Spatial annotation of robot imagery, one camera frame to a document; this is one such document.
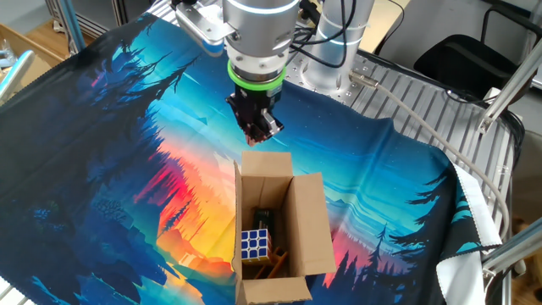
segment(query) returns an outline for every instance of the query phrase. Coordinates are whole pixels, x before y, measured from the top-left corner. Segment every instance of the open cardboard box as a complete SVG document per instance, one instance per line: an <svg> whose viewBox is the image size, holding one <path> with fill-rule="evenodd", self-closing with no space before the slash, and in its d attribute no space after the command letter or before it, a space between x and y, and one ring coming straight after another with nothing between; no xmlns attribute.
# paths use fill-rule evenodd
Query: open cardboard box
<svg viewBox="0 0 542 305"><path fill-rule="evenodd" d="M336 271L322 175L294 176L289 153L243 152L235 187L235 303L312 300L305 276ZM289 253L274 279L252 280L256 270L241 262L241 232L252 228L255 208L275 211L273 244Z"/></svg>
<svg viewBox="0 0 542 305"><path fill-rule="evenodd" d="M34 54L36 55L32 64L17 85L13 94L28 86L31 82L49 71L51 67L54 67L60 62L62 62L62 59L60 57L52 54L47 49L22 36L16 31L11 30L7 26L0 24L0 45L2 44L4 39L8 41L9 46L13 49L17 57L21 56L24 52L29 50L34 52ZM0 83L2 83L4 78L8 75L7 71L8 70L6 69L3 71L4 73L0 72Z"/></svg>

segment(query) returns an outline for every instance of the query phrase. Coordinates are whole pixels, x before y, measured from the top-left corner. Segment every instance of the white desk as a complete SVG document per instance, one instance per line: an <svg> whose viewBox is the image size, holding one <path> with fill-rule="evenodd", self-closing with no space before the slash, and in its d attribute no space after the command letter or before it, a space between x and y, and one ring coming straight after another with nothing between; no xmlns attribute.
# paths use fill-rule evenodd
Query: white desk
<svg viewBox="0 0 542 305"><path fill-rule="evenodd" d="M395 0L403 8L406 8L411 0ZM375 0L373 11L369 16L369 27L363 33L359 48L373 53L376 47L384 40L384 37L393 27L397 19L401 17L401 9L388 0Z"/></svg>

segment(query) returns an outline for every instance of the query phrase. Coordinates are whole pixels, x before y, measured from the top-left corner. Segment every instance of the black chair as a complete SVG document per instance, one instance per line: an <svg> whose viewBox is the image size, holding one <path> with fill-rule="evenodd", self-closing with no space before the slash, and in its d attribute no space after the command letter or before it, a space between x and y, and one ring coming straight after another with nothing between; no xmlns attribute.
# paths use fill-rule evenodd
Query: black chair
<svg viewBox="0 0 542 305"><path fill-rule="evenodd" d="M414 64L414 69L478 99L484 98L491 87L502 89L518 65L484 44L491 12L501 14L532 31L537 37L536 42L542 37L539 26L508 8L495 5L485 13L480 41L465 35L449 36L422 55ZM528 88L529 85L526 85L514 100L520 98Z"/></svg>

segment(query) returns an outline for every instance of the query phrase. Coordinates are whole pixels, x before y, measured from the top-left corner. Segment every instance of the wooden floor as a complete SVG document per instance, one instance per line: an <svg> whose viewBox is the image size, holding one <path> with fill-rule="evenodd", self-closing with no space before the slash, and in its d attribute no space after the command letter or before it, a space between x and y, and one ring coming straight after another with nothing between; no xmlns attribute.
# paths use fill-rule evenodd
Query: wooden floor
<svg viewBox="0 0 542 305"><path fill-rule="evenodd" d="M42 45L51 52L62 58L67 58L68 43L64 33L57 33L53 30L53 21L36 28L26 35L34 42ZM89 36L84 36L86 45L94 41ZM542 305L534 297L533 291L539 288L531 277L526 274L512 281L512 304L513 305Z"/></svg>
<svg viewBox="0 0 542 305"><path fill-rule="evenodd" d="M531 280L530 274L525 274L512 281L512 305L540 305L533 291L540 284Z"/></svg>
<svg viewBox="0 0 542 305"><path fill-rule="evenodd" d="M66 34L55 32L53 30L52 20L35 28L30 33L26 34L26 37L30 38L32 41L38 43L61 58L67 58L69 56ZM85 38L85 43L87 46L91 42L94 42L94 39L87 35L83 35L83 38Z"/></svg>

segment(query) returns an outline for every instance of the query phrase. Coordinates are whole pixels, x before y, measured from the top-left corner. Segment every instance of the rubik's cube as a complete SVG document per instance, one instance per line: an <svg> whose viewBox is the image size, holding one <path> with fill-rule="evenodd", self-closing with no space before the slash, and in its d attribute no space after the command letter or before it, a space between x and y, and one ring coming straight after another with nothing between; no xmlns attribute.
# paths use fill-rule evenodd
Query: rubik's cube
<svg viewBox="0 0 542 305"><path fill-rule="evenodd" d="M241 261L244 264L272 264L271 255L271 236L267 229L241 232Z"/></svg>

